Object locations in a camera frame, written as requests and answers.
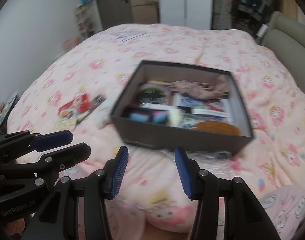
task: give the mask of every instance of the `pink comforter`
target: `pink comforter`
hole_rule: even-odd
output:
[[[256,136],[231,161],[234,174],[242,177],[258,198],[289,184],[305,189],[305,94],[272,51],[238,30],[132,24],[98,33],[62,56],[27,89],[10,114],[8,132],[51,132],[58,108],[80,89],[90,98],[104,94],[115,100],[143,59],[232,71]],[[124,145],[113,125],[98,130],[93,114],[74,131],[73,144],[80,142],[89,144],[92,154],[88,161],[65,171],[72,178],[102,168]],[[146,210],[153,225],[188,231],[196,203],[183,193],[174,163],[139,147],[130,146],[129,152],[120,196]],[[35,162],[39,155],[32,152],[19,162]]]

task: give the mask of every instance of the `plastic bag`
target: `plastic bag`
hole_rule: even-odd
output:
[[[161,150],[171,161],[174,161],[174,152]],[[186,152],[189,159],[195,160],[201,169],[205,169],[218,178],[231,180],[234,172],[231,167],[232,154],[227,151],[209,152]]]

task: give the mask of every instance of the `orange item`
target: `orange item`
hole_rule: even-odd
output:
[[[236,126],[216,121],[200,122],[196,125],[194,130],[218,134],[240,135],[240,131]]]

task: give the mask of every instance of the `open box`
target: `open box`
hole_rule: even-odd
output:
[[[175,82],[209,83],[216,75],[224,74],[230,83],[228,100],[234,125],[239,128],[240,136],[214,134],[166,125],[137,122],[122,117],[124,109],[131,103],[139,84],[148,80]],[[169,149],[174,151],[182,146],[187,151],[218,150],[237,154],[253,138],[249,117],[237,85],[228,71],[181,63],[142,61],[122,91],[111,112],[111,119],[125,143],[153,150]]]

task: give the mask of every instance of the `gray headboard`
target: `gray headboard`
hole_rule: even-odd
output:
[[[274,12],[260,45],[275,52],[305,93],[305,26]]]

